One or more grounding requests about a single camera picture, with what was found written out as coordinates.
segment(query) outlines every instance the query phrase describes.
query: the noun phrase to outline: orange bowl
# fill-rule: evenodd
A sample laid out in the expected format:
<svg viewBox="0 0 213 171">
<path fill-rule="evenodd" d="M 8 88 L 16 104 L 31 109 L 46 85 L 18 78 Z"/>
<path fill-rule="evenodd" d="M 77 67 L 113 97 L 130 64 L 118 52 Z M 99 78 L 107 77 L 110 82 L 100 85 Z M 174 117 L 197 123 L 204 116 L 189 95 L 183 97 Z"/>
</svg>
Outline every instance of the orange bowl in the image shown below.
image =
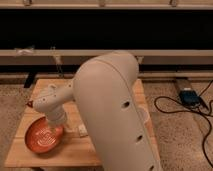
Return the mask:
<svg viewBox="0 0 213 171">
<path fill-rule="evenodd" d="M 57 126 L 52 132 L 45 117 L 33 122 L 25 134 L 25 144 L 34 153 L 46 153 L 57 146 L 64 133 L 63 126 Z"/>
</svg>

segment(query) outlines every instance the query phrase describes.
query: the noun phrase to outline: wooden table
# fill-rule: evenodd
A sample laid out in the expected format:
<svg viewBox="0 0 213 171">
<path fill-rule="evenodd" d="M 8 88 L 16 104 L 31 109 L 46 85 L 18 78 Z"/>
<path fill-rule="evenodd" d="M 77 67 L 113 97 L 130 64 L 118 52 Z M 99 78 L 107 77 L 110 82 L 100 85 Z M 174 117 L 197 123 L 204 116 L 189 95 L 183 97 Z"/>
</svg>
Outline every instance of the wooden table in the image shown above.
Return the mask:
<svg viewBox="0 0 213 171">
<path fill-rule="evenodd" d="M 37 81 L 33 90 L 31 99 L 34 99 L 38 93 L 48 84 L 56 85 L 65 84 L 65 79 L 40 79 Z M 137 80 L 133 88 L 135 98 L 139 106 L 145 107 L 148 112 L 145 100 L 144 90 L 140 80 Z M 95 148 L 90 138 L 80 138 L 77 126 L 82 124 L 78 109 L 74 102 L 64 104 L 65 111 L 68 113 L 70 125 L 74 132 L 66 134 L 62 142 L 52 151 L 46 154 L 36 155 L 29 151 L 25 146 L 24 136 L 28 127 L 36 119 L 44 116 L 36 112 L 34 109 L 26 107 L 23 118 L 12 142 L 10 151 L 5 161 L 5 167 L 84 167 L 84 166 L 100 166 L 101 162 L 96 155 Z M 146 123 L 147 130 L 153 144 L 154 151 L 158 155 L 155 135 L 152 128 L 151 119 Z"/>
</svg>

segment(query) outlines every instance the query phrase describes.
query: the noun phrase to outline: black power adapter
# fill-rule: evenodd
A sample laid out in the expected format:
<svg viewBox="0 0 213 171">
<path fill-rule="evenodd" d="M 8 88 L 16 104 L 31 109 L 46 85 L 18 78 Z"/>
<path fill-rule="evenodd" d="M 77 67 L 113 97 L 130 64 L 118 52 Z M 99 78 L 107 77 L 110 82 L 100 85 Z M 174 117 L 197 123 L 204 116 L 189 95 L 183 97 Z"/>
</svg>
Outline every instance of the black power adapter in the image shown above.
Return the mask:
<svg viewBox="0 0 213 171">
<path fill-rule="evenodd" d="M 176 78 L 176 89 L 184 106 L 194 107 L 200 104 L 200 98 L 192 89 L 192 86 L 187 78 Z"/>
</svg>

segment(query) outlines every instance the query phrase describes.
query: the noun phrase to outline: terrazzo floor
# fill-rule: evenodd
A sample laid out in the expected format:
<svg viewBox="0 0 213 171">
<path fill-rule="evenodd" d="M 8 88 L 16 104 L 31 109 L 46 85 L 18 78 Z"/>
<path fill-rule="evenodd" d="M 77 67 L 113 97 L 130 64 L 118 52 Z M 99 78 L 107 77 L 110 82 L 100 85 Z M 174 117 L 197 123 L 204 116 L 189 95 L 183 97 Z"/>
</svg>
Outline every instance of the terrazzo floor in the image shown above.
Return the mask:
<svg viewBox="0 0 213 171">
<path fill-rule="evenodd" d="M 196 82 L 192 86 L 197 92 L 200 92 L 207 84 L 208 82 Z M 157 96 L 177 97 L 177 92 L 172 82 L 152 81 L 144 82 L 143 85 L 164 171 L 213 170 L 208 165 L 201 149 L 201 140 L 206 132 L 206 122 L 199 116 L 190 113 L 166 115 L 156 110 L 153 101 Z M 20 83 L 5 84 L 4 81 L 0 80 L 0 171 L 31 170 L 28 168 L 8 169 L 3 167 L 3 163 L 33 87 L 24 89 Z M 213 99 L 213 85 L 203 95 L 203 98 L 206 101 Z M 168 101 L 162 101 L 160 105 L 165 110 L 180 108 Z M 208 155 L 213 161 L 213 135 L 209 137 L 206 147 Z M 47 170 L 59 171 L 60 169 L 54 168 Z M 72 171 L 84 170 L 88 171 L 89 169 L 73 169 Z"/>
</svg>

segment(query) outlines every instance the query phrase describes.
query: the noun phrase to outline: table leg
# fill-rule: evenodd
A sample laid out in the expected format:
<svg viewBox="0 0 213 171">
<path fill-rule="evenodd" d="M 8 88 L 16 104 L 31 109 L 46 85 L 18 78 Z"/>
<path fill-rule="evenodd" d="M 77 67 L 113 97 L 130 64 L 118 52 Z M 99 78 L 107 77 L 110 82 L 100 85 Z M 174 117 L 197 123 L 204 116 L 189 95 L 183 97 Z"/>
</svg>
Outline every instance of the table leg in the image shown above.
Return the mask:
<svg viewBox="0 0 213 171">
<path fill-rule="evenodd" d="M 40 168 L 40 167 L 31 167 L 31 169 L 33 171 L 44 171 L 44 169 Z"/>
</svg>

